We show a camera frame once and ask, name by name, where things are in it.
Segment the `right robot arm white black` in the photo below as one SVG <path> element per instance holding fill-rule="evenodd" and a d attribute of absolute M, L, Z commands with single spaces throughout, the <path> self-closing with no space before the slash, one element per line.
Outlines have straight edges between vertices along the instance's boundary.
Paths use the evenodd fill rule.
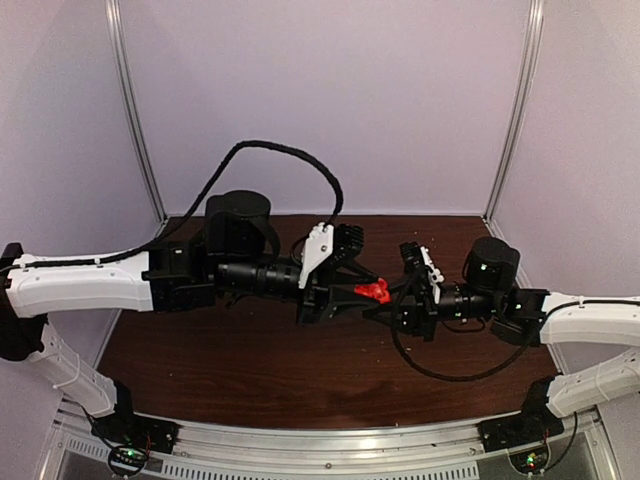
<path fill-rule="evenodd" d="M 551 419 L 566 418 L 638 392 L 638 298 L 571 296 L 520 288 L 516 284 L 519 252 L 494 237 L 474 241 L 460 283 L 445 282 L 427 248 L 405 243 L 401 252 L 406 277 L 397 288 L 378 280 L 354 289 L 388 313 L 396 346 L 401 344 L 400 334 L 423 335 L 438 321 L 478 319 L 489 322 L 496 337 L 517 348 L 499 365 L 466 376 L 430 371 L 403 351 L 403 359 L 424 376 L 451 383 L 474 382 L 505 370 L 534 346 L 571 342 L 623 346 L 623 352 L 609 360 L 533 382 L 512 423 L 519 440 L 535 440 L 550 426 Z"/>

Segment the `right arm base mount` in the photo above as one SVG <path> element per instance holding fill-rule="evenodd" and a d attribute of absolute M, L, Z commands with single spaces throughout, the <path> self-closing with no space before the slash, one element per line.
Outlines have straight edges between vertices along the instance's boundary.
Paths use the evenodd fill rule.
<path fill-rule="evenodd" d="M 484 420 L 478 432 L 486 453 L 542 442 L 564 432 L 561 419 L 542 413 L 517 413 Z"/>

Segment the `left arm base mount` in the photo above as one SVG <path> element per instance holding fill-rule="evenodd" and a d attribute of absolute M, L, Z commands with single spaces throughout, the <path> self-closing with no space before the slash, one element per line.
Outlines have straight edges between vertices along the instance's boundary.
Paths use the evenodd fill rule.
<path fill-rule="evenodd" d="M 171 454 L 179 426 L 177 423 L 135 415 L 124 421 L 115 415 L 91 418 L 91 433 L 108 447 L 127 446 L 145 452 Z"/>

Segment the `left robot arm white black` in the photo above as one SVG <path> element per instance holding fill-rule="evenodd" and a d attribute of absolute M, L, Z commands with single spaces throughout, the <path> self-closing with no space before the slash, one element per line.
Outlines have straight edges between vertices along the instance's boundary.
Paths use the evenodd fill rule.
<path fill-rule="evenodd" d="M 357 262 L 361 228 L 322 222 L 305 237 L 299 259 L 280 253 L 271 205 L 262 194 L 235 190 L 210 197 L 205 223 L 191 239 L 157 240 L 113 257 L 38 257 L 11 243 L 1 257 L 1 356 L 30 361 L 52 385 L 123 444 L 144 433 L 129 390 L 97 373 L 48 323 L 52 312 L 120 309 L 178 312 L 221 297 L 280 299 L 310 324 L 347 307 L 369 306 L 363 288 L 377 281 Z"/>

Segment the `orange round case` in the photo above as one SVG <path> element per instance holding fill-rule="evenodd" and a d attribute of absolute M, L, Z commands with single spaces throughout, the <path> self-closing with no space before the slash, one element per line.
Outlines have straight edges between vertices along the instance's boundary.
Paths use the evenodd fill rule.
<path fill-rule="evenodd" d="M 370 284 L 356 285 L 353 291 L 355 294 L 373 299 L 379 304 L 388 304 L 392 302 L 388 282 L 382 277 L 380 277 L 376 282 Z"/>

